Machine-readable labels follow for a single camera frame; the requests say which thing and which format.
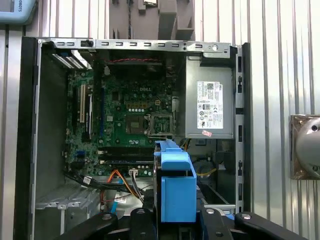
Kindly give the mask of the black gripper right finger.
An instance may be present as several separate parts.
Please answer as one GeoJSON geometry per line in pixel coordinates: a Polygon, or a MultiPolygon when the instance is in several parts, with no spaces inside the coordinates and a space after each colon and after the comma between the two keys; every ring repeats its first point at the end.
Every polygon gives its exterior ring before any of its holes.
{"type": "Polygon", "coordinates": [[[304,240],[268,219],[252,212],[240,212],[234,219],[214,208],[202,208],[199,212],[203,240],[304,240]]]}

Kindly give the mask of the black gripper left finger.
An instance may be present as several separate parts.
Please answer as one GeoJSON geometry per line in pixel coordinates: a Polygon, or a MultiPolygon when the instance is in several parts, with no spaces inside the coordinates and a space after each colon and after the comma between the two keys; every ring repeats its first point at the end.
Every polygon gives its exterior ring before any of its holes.
{"type": "Polygon", "coordinates": [[[135,208],[124,220],[111,212],[99,213],[55,237],[56,240],[156,240],[153,214],[135,208]]]}

